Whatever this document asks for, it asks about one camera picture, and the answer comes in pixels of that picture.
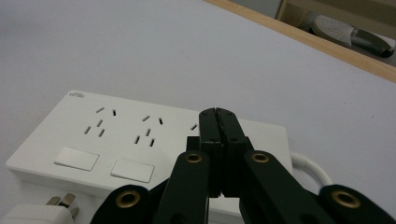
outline power strip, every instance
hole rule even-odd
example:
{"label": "power strip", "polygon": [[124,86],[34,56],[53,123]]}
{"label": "power strip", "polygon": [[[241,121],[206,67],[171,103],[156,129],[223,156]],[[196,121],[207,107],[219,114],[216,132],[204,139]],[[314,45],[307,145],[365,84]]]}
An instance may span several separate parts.
{"label": "power strip", "polygon": [[[170,176],[177,156],[186,150],[187,136],[199,135],[198,115],[70,91],[9,158],[7,167],[23,181],[102,198],[127,184],[152,189]],[[291,172],[285,128],[239,122],[256,149],[272,153]],[[239,213],[236,199],[211,200],[210,208],[220,214]]]}

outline white power strip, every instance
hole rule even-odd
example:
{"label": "white power strip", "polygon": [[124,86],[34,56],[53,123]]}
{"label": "white power strip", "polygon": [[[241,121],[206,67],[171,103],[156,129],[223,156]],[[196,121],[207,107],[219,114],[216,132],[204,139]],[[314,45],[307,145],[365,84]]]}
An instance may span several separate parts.
{"label": "white power strip", "polygon": [[[170,176],[177,156],[186,150],[187,136],[199,135],[198,115],[70,91],[9,158],[7,167],[24,181],[103,198],[127,184],[152,189]],[[285,128],[239,122],[255,149],[272,153],[291,172]],[[230,215],[239,211],[236,199],[211,200],[210,208]]]}

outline white table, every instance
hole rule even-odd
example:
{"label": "white table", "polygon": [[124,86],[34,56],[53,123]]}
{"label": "white table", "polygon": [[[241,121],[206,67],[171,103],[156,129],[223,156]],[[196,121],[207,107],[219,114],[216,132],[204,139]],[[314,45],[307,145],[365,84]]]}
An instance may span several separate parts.
{"label": "white table", "polygon": [[[200,0],[0,2],[0,217],[66,194],[6,160],[73,89],[282,125],[290,150],[396,217],[395,84]],[[88,223],[102,200],[77,196]]]}

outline mounting hole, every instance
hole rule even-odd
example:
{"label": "mounting hole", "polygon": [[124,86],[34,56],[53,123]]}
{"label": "mounting hole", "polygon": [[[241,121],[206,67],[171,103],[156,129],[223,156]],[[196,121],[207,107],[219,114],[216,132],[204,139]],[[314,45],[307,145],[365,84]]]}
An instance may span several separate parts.
{"label": "mounting hole", "polygon": [[318,219],[310,214],[301,214],[300,215],[300,220],[304,224],[318,224]]}
{"label": "mounting hole", "polygon": [[358,198],[343,190],[333,191],[332,198],[337,203],[348,208],[358,208],[361,206],[361,201]]}
{"label": "mounting hole", "polygon": [[129,208],[135,206],[140,201],[140,194],[136,190],[125,190],[119,194],[116,204],[120,208]]}
{"label": "mounting hole", "polygon": [[253,159],[256,162],[261,162],[261,163],[268,162],[270,160],[267,156],[265,156],[264,154],[261,154],[261,153],[253,154],[251,156],[251,159]]}
{"label": "mounting hole", "polygon": [[196,162],[200,162],[202,160],[202,156],[198,155],[198,154],[190,154],[190,155],[187,155],[186,159],[188,162],[196,163]]}
{"label": "mounting hole", "polygon": [[187,224],[187,219],[183,214],[176,213],[171,216],[171,224]]}

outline logo on power strip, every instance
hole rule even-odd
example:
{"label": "logo on power strip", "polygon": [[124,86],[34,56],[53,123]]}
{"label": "logo on power strip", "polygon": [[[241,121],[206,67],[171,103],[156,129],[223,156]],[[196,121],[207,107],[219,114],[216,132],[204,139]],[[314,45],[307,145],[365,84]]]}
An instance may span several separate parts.
{"label": "logo on power strip", "polygon": [[84,94],[81,92],[73,92],[73,93],[70,93],[69,95],[79,97],[79,98],[84,98]]}

